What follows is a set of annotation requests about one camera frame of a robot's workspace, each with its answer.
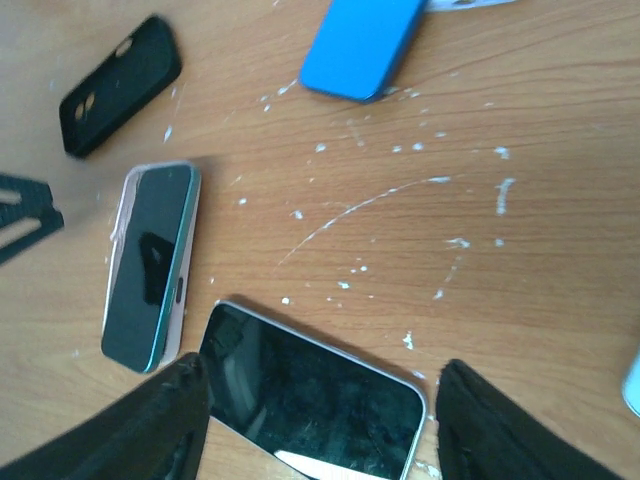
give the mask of black screen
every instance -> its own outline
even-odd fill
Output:
[[[190,167],[176,165],[138,183],[102,337],[103,353],[137,372],[150,362],[190,180]]]
[[[267,452],[401,477],[424,415],[408,385],[226,303],[211,313],[200,353],[211,415]]]

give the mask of wood grain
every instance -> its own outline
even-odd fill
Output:
[[[278,95],[329,0],[157,1],[184,58],[176,95],[168,88],[88,161],[67,158],[58,104],[152,13],[139,3],[0,6],[0,170],[50,182],[67,221],[0,270],[0,463],[142,380],[99,347],[114,211],[134,165],[196,158],[184,351],[198,348],[214,302],[241,294],[422,372],[432,403],[440,369],[462,358],[555,433],[640,478],[640,419],[620,395],[640,344],[637,2],[431,15],[400,90],[362,106],[299,85]],[[498,216],[505,178],[515,183]],[[470,247],[452,249],[456,238]],[[436,465],[435,432],[421,462]],[[211,423],[201,478],[291,475]],[[415,466],[411,478],[429,475]]]

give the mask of phone side button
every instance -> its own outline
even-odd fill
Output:
[[[182,277],[178,278],[178,286],[176,287],[176,303],[180,303],[182,301],[183,285],[184,285],[184,279]]]

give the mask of wood surface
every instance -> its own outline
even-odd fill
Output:
[[[114,212],[134,165],[195,158],[183,351],[216,300],[242,295],[421,372],[432,408],[440,369],[461,358],[640,478],[640,419],[620,394],[640,344],[637,2],[430,15],[400,90],[366,106],[291,85],[328,4],[2,3],[0,171],[48,181],[67,227],[0,270],[0,464],[143,380],[100,352]],[[87,161],[68,158],[60,100],[153,12],[175,30],[182,74]],[[436,428],[420,465],[437,467]],[[200,478],[292,475],[211,422]],[[430,475],[416,464],[410,478]]]

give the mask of blue rectangular object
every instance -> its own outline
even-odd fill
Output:
[[[420,25],[426,0],[334,0],[300,83],[368,103],[380,98]]]

